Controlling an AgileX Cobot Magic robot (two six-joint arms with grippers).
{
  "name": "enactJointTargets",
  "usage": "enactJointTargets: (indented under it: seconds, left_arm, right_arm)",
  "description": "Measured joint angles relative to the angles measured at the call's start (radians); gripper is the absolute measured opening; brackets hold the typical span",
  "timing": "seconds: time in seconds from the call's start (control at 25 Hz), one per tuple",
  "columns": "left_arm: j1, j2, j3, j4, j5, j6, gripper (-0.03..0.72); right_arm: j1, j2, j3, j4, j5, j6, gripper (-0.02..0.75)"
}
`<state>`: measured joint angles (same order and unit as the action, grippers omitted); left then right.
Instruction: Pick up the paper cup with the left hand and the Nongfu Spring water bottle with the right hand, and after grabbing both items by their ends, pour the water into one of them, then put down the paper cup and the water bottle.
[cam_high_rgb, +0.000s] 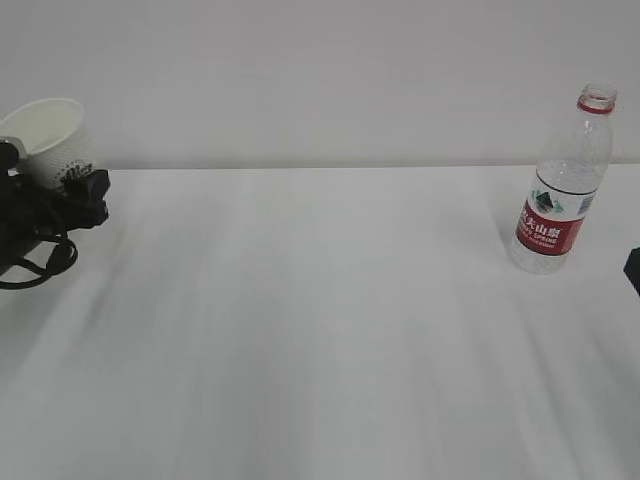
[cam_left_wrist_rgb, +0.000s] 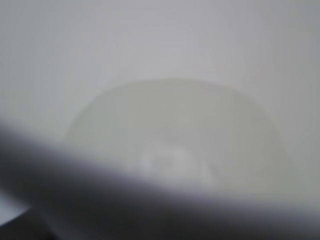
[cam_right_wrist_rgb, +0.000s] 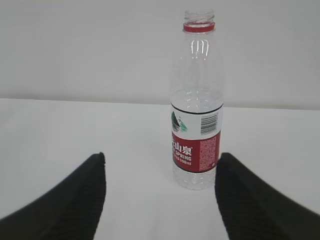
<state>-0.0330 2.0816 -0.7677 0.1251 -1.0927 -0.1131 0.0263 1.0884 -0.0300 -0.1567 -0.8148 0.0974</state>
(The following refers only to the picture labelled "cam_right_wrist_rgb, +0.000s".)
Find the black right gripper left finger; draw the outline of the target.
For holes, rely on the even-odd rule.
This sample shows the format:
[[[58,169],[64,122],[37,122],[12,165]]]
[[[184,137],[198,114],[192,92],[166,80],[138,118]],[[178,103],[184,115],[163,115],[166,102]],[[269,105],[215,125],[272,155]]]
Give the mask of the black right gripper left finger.
[[[105,156],[91,155],[50,191],[0,220],[2,240],[92,240],[107,194]]]

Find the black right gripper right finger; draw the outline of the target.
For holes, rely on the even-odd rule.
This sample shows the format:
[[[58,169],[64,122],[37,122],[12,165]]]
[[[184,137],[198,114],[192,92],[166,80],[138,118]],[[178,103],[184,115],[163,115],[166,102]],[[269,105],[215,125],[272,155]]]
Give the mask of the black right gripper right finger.
[[[215,198],[230,240],[318,240],[320,216],[267,184],[232,154],[216,166]]]

